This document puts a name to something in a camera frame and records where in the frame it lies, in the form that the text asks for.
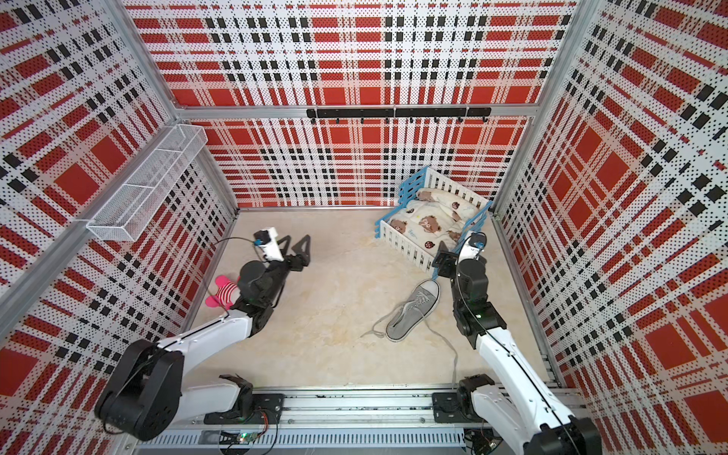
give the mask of shoelace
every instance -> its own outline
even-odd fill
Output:
[[[450,350],[451,350],[451,351],[452,351],[452,352],[453,352],[453,353],[455,354],[455,358],[453,359],[453,377],[452,377],[452,382],[451,382],[451,383],[452,383],[453,389],[456,389],[456,388],[457,388],[457,360],[458,360],[458,354],[457,354],[457,351],[455,350],[455,347],[454,347],[454,346],[452,345],[452,343],[450,342],[450,340],[448,340],[447,338],[445,338],[445,336],[444,336],[444,335],[443,335],[442,333],[439,333],[439,332],[437,332],[437,331],[433,330],[433,329],[432,329],[432,327],[430,327],[430,323],[429,323],[429,322],[427,322],[427,317],[426,317],[426,316],[424,315],[424,313],[422,312],[422,310],[421,310],[421,309],[419,308],[419,305],[420,305],[421,303],[424,303],[424,302],[425,302],[426,300],[427,300],[427,297],[426,297],[426,296],[425,296],[425,295],[424,295],[424,294],[423,294],[422,292],[420,292],[420,293],[418,293],[418,295],[417,295],[417,297],[415,298],[415,300],[410,300],[410,301],[402,302],[401,304],[397,304],[397,305],[395,306],[395,308],[394,308],[394,309],[393,309],[393,310],[392,310],[391,312],[387,313],[387,314],[386,314],[385,316],[383,316],[383,317],[380,317],[380,318],[379,318],[379,319],[378,319],[378,320],[377,320],[377,321],[376,321],[376,322],[375,322],[375,323],[374,323],[374,324],[373,324],[373,325],[371,326],[371,330],[370,330],[369,332],[365,332],[365,333],[362,333],[362,335],[361,335],[361,336],[360,336],[359,338],[362,338],[362,337],[364,337],[364,336],[367,336],[367,335],[374,335],[374,336],[376,336],[377,338],[384,338],[385,336],[387,336],[387,335],[386,335],[386,333],[385,333],[385,332],[381,332],[381,331],[378,331],[378,330],[376,330],[376,329],[375,329],[375,327],[376,327],[376,326],[377,326],[377,325],[378,325],[379,323],[381,323],[381,322],[382,322],[383,320],[385,320],[385,319],[387,319],[388,317],[390,317],[390,316],[392,316],[393,314],[395,314],[395,313],[396,313],[397,311],[401,311],[401,310],[402,310],[402,308],[403,308],[403,307],[404,307],[404,306],[405,306],[406,304],[409,304],[409,303],[414,303],[414,305],[412,306],[412,308],[414,308],[415,310],[417,310],[417,311],[419,312],[419,314],[421,314],[421,315],[422,315],[422,320],[424,321],[424,324],[425,324],[425,326],[427,326],[427,328],[428,328],[428,329],[430,330],[430,332],[432,332],[432,333],[434,333],[435,335],[437,335],[437,336],[439,336],[440,338],[442,338],[442,340],[443,340],[443,341],[445,342],[445,344],[447,344],[447,345],[448,345],[448,347],[450,348]]]

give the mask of bear print blanket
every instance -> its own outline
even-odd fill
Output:
[[[477,213],[476,206],[456,194],[422,188],[417,199],[392,215],[389,224],[434,257],[440,242],[448,250],[455,248],[464,224]]]

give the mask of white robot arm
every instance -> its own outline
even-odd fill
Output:
[[[451,280],[460,333],[493,369],[507,393],[484,374],[466,378],[458,391],[463,414],[486,420],[516,455],[601,454],[594,424],[577,419],[546,387],[488,302],[486,261],[480,257],[485,245],[484,234],[470,234],[459,255],[444,252],[435,259],[439,275]]]
[[[198,387],[181,386],[182,378],[209,356],[262,330],[289,272],[309,265],[309,236],[292,247],[295,254],[287,255],[290,236],[277,242],[273,228],[254,235],[268,265],[250,261],[241,268],[240,297],[224,315],[155,344],[141,339],[126,348],[94,409],[104,428],[108,422],[137,439],[150,440],[171,422],[200,414],[252,416],[253,385],[238,376],[223,375]]]

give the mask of wire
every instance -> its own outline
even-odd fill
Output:
[[[463,243],[463,246],[465,246],[465,244],[467,244],[467,241],[474,234],[483,234],[483,235],[485,235],[483,232],[471,232],[470,235],[467,236],[467,239],[465,239],[465,242]],[[475,316],[475,314],[470,309],[470,305],[467,303],[467,299],[463,295],[462,289],[460,288],[460,280],[458,280],[458,277],[460,276],[459,267],[460,267],[460,261],[458,261],[457,265],[455,266],[455,272],[456,272],[455,282],[457,283],[457,290],[458,290],[458,293],[460,294],[460,298],[462,298],[462,301],[463,301],[463,304],[464,304],[465,308],[470,313],[470,315],[472,316],[473,320],[476,321],[476,323],[480,326],[480,328],[482,328],[488,334],[488,336],[490,336],[493,339],[493,341],[495,341],[496,343],[498,343],[498,345],[501,348],[503,348],[503,350],[508,354],[508,356],[511,357],[513,359],[513,361],[515,362],[515,364],[518,365],[518,367],[523,371],[523,374],[526,376],[526,378],[529,380],[529,382],[531,382],[531,385],[534,387],[534,389],[536,390],[536,392],[538,392],[538,394],[540,395],[541,399],[543,400],[543,402],[548,407],[548,410],[556,418],[556,421],[561,425],[561,427],[563,428],[563,431],[566,433],[566,435],[569,436],[569,440],[571,441],[571,444],[574,446],[574,450],[577,452],[577,455],[581,455],[580,452],[579,452],[579,448],[577,447],[577,444],[574,442],[574,439],[571,438],[571,435],[569,434],[569,431],[567,430],[567,428],[564,426],[564,423],[561,421],[561,419],[558,418],[558,415],[556,415],[556,411],[553,410],[553,408],[551,407],[551,405],[549,404],[549,402],[546,400],[546,397],[541,393],[541,391],[539,390],[539,388],[536,387],[536,383],[533,381],[533,379],[531,379],[531,376],[526,372],[526,369],[523,367],[523,365],[521,365],[521,362],[518,361],[518,358],[516,356],[514,356],[513,353],[510,350],[508,350],[508,348],[506,348],[503,345],[503,343],[500,342],[500,340],[498,340],[495,336],[493,336],[493,334],[490,333],[490,331],[488,331],[485,327],[483,327],[483,324],[480,323],[480,321],[477,319],[477,317]]]
[[[263,409],[262,411],[264,414],[267,414],[269,412],[269,409]],[[273,420],[275,420],[275,438],[273,438],[273,444],[271,444],[271,447],[263,452],[262,455],[268,455],[268,453],[275,447],[275,443],[278,442],[278,427],[280,425],[278,424],[278,418],[276,417],[275,412],[271,415],[273,416]]]
[[[264,261],[264,260],[263,260],[263,259],[261,258],[261,255],[260,255],[260,254],[258,253],[258,250],[256,249],[256,247],[257,247],[257,248],[260,248],[261,250],[262,250],[263,248],[261,248],[261,246],[260,246],[260,245],[257,245],[257,244],[255,243],[255,241],[254,241],[254,240],[246,239],[245,237],[225,237],[224,239],[220,239],[220,240],[218,240],[217,242],[213,242],[213,243],[210,243],[210,246],[213,246],[213,245],[217,245],[218,243],[220,243],[220,242],[223,242],[224,240],[230,240],[230,239],[240,239],[240,240],[245,240],[246,242],[250,242],[250,243],[252,243],[252,244],[253,244],[253,251],[255,251],[255,252],[256,252],[256,256],[258,256],[258,260],[259,260],[260,262],[270,262],[270,261]]]
[[[500,441],[498,441],[498,445],[497,445],[497,446],[495,446],[495,447],[493,447],[493,448],[492,448],[491,450],[487,451],[487,452],[485,453],[485,455],[490,455],[490,454],[492,454],[493,452],[495,452],[495,451],[496,451],[496,450],[498,449],[498,447],[500,447],[500,445],[501,445],[501,444],[503,444],[503,439],[501,439]]]
[[[254,409],[253,412],[250,413],[250,415],[248,417],[246,417],[242,421],[238,422],[239,425],[245,424],[246,422],[248,422],[248,420],[252,419],[253,416],[256,415],[256,412],[258,412],[258,411],[261,411],[261,413],[263,414],[263,418],[266,421],[266,426],[265,426],[263,432],[262,433],[259,433],[258,436],[256,436],[256,439],[253,440],[253,442],[255,442],[256,440],[258,440],[259,437],[261,437],[262,435],[264,435],[265,432],[266,432],[266,430],[268,429],[267,428],[267,422],[268,422],[267,419],[268,419],[268,416],[266,416],[265,413],[262,412],[263,410],[261,408],[257,408],[257,409]],[[227,431],[220,430],[220,432],[218,433],[218,450],[223,455],[227,455],[228,450],[230,450],[230,448],[237,442],[237,438],[238,438],[239,435],[240,435],[239,433],[229,433]],[[227,448],[225,448],[224,451],[220,449],[220,444],[223,442],[222,441],[222,437],[223,436],[225,436],[226,438],[232,438],[232,441],[230,442],[230,445],[227,446]]]
[[[257,439],[258,439],[259,437],[261,437],[262,435],[265,435],[265,434],[266,434],[266,432],[268,431],[268,429],[270,428],[270,424],[268,423],[268,413],[267,413],[267,412],[264,412],[264,411],[261,411],[261,414],[263,414],[263,420],[264,420],[264,421],[266,422],[266,426],[265,426],[265,427],[263,427],[263,431],[262,431],[262,432],[260,432],[260,433],[258,434],[258,436],[256,436],[256,440],[257,440]]]
[[[245,240],[245,241],[247,241],[247,242],[250,242],[250,243],[252,243],[253,245],[255,244],[255,241],[253,241],[253,240],[250,240],[250,239],[246,239],[245,237],[224,237],[224,238],[222,238],[222,239],[218,240],[217,242],[212,242],[212,243],[210,243],[210,246],[213,246],[213,245],[217,245],[217,244],[218,244],[218,243],[220,243],[220,242],[224,242],[225,240],[230,240],[230,239],[241,239],[241,240]]]
[[[285,289],[285,281],[283,282],[283,284],[280,287],[280,290],[278,291],[278,298],[275,299],[275,305],[271,306],[271,308],[275,308],[276,306],[278,306],[278,302],[280,302],[280,296],[283,295],[284,289]]]

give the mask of red plaid wall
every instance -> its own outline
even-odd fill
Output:
[[[179,332],[229,222],[193,163],[137,242],[71,259],[0,348],[0,452],[107,452],[95,401],[130,342]]]
[[[602,1],[505,213],[611,452],[728,451],[727,16]]]
[[[492,199],[526,122],[195,121],[240,207],[395,205],[402,180],[428,165]]]
[[[533,103],[576,5],[123,3],[182,106]]]
[[[105,14],[0,7],[0,293],[167,120]]]

